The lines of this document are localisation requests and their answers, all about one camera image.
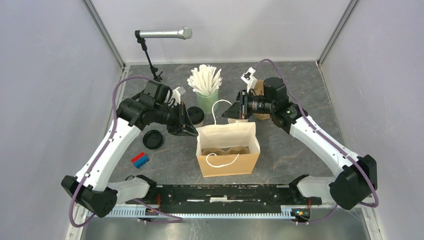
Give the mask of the green straw holder cup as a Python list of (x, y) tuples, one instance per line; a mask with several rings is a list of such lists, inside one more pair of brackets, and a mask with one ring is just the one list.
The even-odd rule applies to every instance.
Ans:
[(197, 106), (202, 109), (205, 114), (211, 114), (212, 108), (216, 111), (219, 107), (219, 104), (216, 103), (213, 107), (213, 104), (219, 100), (219, 90), (215, 90), (213, 93), (205, 95), (199, 92), (196, 92)]

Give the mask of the silver microphone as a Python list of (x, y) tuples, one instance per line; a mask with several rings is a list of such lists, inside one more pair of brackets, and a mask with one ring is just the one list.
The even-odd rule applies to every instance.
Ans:
[(193, 30), (190, 27), (168, 30), (136, 30), (136, 38), (141, 39), (180, 39), (188, 40), (193, 36)]

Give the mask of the stacked spare black lids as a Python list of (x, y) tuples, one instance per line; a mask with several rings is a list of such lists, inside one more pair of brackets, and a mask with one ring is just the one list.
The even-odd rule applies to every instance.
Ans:
[(163, 145), (164, 137), (160, 131), (153, 129), (145, 133), (142, 142), (147, 149), (156, 150)]

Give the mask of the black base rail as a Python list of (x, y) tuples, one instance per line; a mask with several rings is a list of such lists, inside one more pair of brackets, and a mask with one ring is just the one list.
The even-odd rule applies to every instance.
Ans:
[(322, 204), (290, 184), (163, 184), (141, 201), (167, 214), (276, 214), (281, 206)]

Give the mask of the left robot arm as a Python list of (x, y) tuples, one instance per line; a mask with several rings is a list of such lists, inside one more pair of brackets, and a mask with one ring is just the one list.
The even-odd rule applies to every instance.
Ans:
[(188, 116), (184, 102), (169, 104), (172, 90), (155, 80), (147, 80), (136, 97), (112, 103), (113, 121), (84, 167), (76, 175), (66, 175), (61, 186), (79, 204), (99, 218), (107, 216), (115, 205), (140, 199), (153, 203), (157, 190), (146, 178), (138, 177), (121, 182), (109, 179), (129, 145), (151, 123), (166, 126), (174, 136), (197, 137), (198, 131)]

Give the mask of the stack of white paper cups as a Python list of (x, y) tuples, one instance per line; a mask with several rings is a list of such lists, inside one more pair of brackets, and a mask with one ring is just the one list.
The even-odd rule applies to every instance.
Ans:
[(234, 124), (234, 123), (247, 123), (249, 120), (248, 119), (235, 119), (235, 118), (228, 118), (227, 122), (229, 124)]

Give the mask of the white paper straws bundle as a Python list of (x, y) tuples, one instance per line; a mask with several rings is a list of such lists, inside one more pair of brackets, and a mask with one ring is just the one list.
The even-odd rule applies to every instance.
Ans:
[(202, 95), (211, 95), (222, 85), (221, 69), (209, 64), (201, 64), (190, 70), (187, 83), (193, 91)]

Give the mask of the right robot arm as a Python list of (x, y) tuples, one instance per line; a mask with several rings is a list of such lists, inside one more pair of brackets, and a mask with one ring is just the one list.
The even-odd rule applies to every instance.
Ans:
[(376, 160), (369, 154), (360, 156), (340, 144), (313, 120), (300, 103), (290, 101), (290, 95), (281, 78), (270, 77), (264, 80), (261, 95), (253, 90), (240, 90), (222, 117), (247, 120), (253, 114), (269, 115), (275, 126), (301, 141), (327, 165), (333, 177), (302, 177), (288, 191), (293, 203), (302, 204), (309, 197), (329, 196), (345, 210), (359, 204), (377, 207)]

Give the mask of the brown paper bag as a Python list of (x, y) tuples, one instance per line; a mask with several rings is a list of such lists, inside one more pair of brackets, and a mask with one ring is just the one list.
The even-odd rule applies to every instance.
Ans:
[(255, 122), (205, 125), (198, 132), (195, 155), (202, 175), (251, 174), (261, 153)]

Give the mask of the white paper coffee cup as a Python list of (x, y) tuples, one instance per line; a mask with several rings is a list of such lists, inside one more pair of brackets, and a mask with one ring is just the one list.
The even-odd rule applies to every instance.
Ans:
[(204, 121), (201, 121), (201, 122), (199, 122), (199, 123), (197, 123), (197, 124), (194, 124), (194, 127), (197, 129), (197, 128), (200, 128), (200, 127), (203, 127), (204, 126)]

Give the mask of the brown cardboard cup carrier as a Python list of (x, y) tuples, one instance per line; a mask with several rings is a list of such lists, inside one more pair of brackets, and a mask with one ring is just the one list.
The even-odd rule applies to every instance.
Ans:
[(269, 80), (258, 80), (252, 90), (253, 100), (250, 103), (252, 114), (260, 121), (268, 120), (275, 111), (274, 90)]

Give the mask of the red and blue block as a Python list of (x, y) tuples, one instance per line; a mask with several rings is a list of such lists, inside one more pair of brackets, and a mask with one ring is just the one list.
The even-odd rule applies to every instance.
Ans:
[(147, 162), (149, 162), (149, 158), (148, 156), (144, 153), (141, 152), (138, 155), (136, 155), (134, 158), (131, 159), (132, 164), (137, 168), (141, 168), (144, 164), (146, 164)]

